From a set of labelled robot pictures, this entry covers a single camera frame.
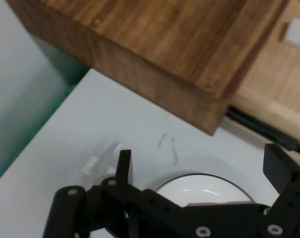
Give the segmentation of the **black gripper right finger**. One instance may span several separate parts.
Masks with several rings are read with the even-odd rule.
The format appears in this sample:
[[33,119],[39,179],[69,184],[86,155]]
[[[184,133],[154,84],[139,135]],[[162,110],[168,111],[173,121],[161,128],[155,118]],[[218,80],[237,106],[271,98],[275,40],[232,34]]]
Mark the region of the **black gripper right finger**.
[[263,173],[279,196],[260,226],[261,238],[300,238],[300,166],[275,144],[264,148]]

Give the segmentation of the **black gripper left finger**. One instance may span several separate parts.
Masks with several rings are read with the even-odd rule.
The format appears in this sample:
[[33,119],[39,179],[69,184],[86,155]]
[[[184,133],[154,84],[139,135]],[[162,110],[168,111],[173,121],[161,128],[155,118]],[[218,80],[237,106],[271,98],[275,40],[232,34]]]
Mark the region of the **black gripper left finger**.
[[115,175],[89,190],[59,189],[53,198],[43,236],[87,238],[105,228],[116,238],[186,238],[185,212],[156,192],[129,184],[131,150],[122,150]]

